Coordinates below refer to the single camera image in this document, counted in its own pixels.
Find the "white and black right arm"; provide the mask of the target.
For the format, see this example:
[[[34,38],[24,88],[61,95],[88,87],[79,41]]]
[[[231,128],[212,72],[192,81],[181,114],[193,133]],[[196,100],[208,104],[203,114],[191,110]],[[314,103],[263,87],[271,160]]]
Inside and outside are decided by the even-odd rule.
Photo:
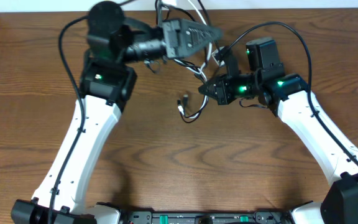
[[[199,92],[228,105],[257,98],[301,139],[322,169],[330,190],[321,203],[308,202],[288,212],[282,223],[358,223],[358,148],[324,112],[298,74],[287,75],[270,37],[246,44],[251,72],[241,74],[233,55],[227,72],[201,85]]]

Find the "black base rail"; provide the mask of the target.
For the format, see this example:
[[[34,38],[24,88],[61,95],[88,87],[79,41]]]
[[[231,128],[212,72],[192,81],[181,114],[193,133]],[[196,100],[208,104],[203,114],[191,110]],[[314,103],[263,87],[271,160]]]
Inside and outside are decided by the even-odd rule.
[[[291,224],[289,214],[270,210],[246,213],[173,213],[122,211],[118,224]]]

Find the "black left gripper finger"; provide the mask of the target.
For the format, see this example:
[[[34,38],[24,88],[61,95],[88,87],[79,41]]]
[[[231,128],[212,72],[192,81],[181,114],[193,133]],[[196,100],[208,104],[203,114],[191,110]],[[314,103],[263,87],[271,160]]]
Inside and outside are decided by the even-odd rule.
[[[209,43],[219,40],[218,35],[191,34],[191,54],[195,54],[207,47]]]
[[[185,20],[185,34],[189,39],[220,39],[223,36],[221,29],[205,24]]]

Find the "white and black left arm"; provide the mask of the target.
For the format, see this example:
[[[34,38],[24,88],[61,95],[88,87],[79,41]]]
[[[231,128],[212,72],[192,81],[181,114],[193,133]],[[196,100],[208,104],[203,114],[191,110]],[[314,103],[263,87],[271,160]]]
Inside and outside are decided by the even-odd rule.
[[[103,1],[83,20],[88,25],[84,67],[73,82],[77,97],[70,127],[57,156],[30,200],[17,200],[14,223],[119,223],[118,209],[86,206],[86,192],[104,143],[131,97],[137,74],[132,62],[181,59],[222,37],[205,21],[168,19],[155,27],[127,17],[123,5]]]

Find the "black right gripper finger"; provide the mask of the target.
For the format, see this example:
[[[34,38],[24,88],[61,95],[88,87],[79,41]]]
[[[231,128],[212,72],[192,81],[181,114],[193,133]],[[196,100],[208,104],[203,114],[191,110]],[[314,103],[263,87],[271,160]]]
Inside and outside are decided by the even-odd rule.
[[[208,80],[204,84],[198,87],[199,92],[215,92],[216,82],[214,80]]]
[[[199,93],[214,100],[218,100],[217,91],[215,89],[199,89]]]

